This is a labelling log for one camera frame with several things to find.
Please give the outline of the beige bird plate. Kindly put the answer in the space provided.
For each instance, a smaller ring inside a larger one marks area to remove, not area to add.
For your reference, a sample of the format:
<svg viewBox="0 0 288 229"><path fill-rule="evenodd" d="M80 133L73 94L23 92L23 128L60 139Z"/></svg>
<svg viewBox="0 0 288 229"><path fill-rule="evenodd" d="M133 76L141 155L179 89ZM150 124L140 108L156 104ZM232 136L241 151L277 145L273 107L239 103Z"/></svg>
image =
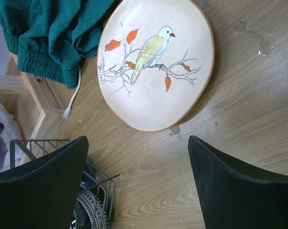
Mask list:
<svg viewBox="0 0 288 229"><path fill-rule="evenodd" d="M162 131L198 102L214 58L212 28L194 1L123 0L99 42L99 87L125 124Z"/></svg>

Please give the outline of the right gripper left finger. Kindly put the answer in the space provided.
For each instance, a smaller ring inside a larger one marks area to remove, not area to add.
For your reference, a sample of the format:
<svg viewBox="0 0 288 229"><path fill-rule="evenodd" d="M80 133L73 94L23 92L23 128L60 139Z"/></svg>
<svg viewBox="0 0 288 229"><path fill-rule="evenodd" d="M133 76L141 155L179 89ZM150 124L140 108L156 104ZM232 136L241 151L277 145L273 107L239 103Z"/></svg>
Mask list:
<svg viewBox="0 0 288 229"><path fill-rule="evenodd" d="M86 136L0 173L0 229L68 229L89 149Z"/></svg>

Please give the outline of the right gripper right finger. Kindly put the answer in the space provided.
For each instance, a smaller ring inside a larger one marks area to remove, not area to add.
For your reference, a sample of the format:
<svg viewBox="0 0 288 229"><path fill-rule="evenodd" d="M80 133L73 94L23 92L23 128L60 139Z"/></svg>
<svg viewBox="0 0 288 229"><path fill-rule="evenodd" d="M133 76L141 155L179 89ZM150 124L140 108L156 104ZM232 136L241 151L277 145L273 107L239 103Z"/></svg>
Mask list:
<svg viewBox="0 0 288 229"><path fill-rule="evenodd" d="M196 136L188 151L207 229L288 229L288 176L228 155Z"/></svg>

